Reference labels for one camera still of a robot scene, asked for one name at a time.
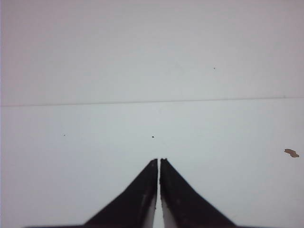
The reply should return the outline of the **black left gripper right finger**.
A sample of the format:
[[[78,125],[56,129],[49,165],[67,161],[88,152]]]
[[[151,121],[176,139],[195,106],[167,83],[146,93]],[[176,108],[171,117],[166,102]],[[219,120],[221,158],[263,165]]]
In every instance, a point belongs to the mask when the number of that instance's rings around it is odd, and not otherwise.
[[[160,162],[160,193],[166,228],[235,228],[234,224],[201,197],[167,159]]]

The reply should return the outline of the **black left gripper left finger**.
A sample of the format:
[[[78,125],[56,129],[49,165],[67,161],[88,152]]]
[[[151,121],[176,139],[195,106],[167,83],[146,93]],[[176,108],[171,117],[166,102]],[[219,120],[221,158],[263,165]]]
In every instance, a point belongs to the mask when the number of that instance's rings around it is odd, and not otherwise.
[[[158,193],[158,162],[151,160],[130,185],[90,218],[86,228],[152,228]]]

